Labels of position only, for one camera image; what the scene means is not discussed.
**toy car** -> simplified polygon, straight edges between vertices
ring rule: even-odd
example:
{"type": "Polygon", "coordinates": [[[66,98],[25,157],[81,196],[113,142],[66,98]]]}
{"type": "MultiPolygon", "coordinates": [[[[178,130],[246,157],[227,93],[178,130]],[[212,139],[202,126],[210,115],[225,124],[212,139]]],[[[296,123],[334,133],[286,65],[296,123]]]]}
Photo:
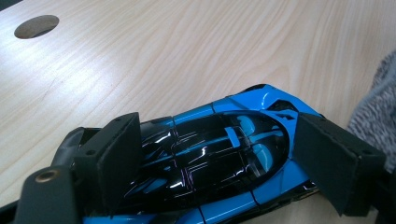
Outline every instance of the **toy car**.
{"type": "Polygon", "coordinates": [[[292,160],[299,111],[320,116],[297,98],[258,85],[141,123],[144,159],[117,214],[136,222],[163,221],[166,215],[180,223],[216,223],[262,214],[315,192],[292,160]]]}
{"type": "MultiPolygon", "coordinates": [[[[15,223],[238,222],[318,189],[340,214],[364,216],[384,161],[298,98],[261,84],[173,117],[140,123],[134,113],[75,129],[51,167],[26,179],[18,209],[0,217],[13,220],[17,210],[15,223]]],[[[382,198],[393,197],[393,184],[382,198]]]]}

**blue car body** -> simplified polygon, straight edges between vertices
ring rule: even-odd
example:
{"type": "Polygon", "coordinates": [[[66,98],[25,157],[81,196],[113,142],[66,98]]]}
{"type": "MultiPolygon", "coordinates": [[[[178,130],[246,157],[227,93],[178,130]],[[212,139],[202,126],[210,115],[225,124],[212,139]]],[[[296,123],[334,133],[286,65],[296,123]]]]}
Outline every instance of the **blue car body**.
{"type": "Polygon", "coordinates": [[[312,190],[290,194],[309,182],[293,160],[299,112],[321,117],[300,99],[258,85],[141,123],[145,159],[120,211],[84,223],[219,223],[306,195],[312,190]]]}

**gray fabric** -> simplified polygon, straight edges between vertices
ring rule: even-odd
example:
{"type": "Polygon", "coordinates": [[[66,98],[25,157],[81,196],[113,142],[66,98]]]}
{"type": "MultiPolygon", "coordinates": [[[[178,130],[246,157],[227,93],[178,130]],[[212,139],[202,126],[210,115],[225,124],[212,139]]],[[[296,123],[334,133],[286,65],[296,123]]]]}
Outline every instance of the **gray fabric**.
{"type": "Polygon", "coordinates": [[[385,152],[385,168],[393,171],[396,166],[396,51],[378,67],[372,89],[355,108],[347,129],[385,152]]]}

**wooden table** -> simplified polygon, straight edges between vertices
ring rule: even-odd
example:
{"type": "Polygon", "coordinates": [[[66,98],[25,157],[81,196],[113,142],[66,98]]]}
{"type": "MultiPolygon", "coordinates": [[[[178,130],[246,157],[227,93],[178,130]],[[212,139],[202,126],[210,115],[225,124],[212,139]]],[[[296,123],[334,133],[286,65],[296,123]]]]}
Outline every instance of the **wooden table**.
{"type": "MultiPolygon", "coordinates": [[[[24,0],[0,11],[0,205],[69,131],[133,111],[175,115],[269,83],[345,127],[396,48],[395,11],[395,1],[218,0],[24,0]],[[58,26],[14,35],[42,15],[58,26]]],[[[340,218],[317,195],[249,222],[373,218],[340,218]]]]}

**wood grain surface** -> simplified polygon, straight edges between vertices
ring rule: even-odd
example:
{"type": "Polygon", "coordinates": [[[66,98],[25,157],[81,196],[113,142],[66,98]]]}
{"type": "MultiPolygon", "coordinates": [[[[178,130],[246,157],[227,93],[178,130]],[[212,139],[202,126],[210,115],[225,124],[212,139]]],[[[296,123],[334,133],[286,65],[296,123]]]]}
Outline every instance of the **wood grain surface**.
{"type": "MultiPolygon", "coordinates": [[[[0,11],[0,206],[68,132],[134,111],[175,115],[269,83],[345,127],[396,49],[395,11],[395,1],[304,0],[24,0],[0,11]],[[14,35],[42,15],[58,26],[14,35]]],[[[340,218],[317,195],[248,223],[374,218],[340,218]]]]}

